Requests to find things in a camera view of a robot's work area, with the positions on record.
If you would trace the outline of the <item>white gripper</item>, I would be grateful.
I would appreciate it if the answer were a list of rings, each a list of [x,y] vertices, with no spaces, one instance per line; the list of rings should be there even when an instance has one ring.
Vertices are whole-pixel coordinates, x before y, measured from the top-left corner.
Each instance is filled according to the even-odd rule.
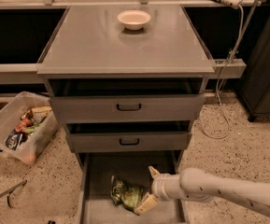
[[[154,208],[159,203],[159,200],[163,202],[181,198],[179,175],[160,174],[153,166],[149,167],[149,172],[153,178],[152,194],[147,192],[144,195],[134,210],[137,215],[144,214]]]

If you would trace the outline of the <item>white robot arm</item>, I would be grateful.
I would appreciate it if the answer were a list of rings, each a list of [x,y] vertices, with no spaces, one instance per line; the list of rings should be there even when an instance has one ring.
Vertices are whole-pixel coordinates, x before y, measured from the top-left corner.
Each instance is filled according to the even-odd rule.
[[[135,207],[141,215],[160,202],[183,200],[207,202],[219,197],[249,210],[270,217],[270,183],[218,177],[198,168],[184,169],[180,174],[161,174],[149,167],[153,179],[151,193],[146,193]]]

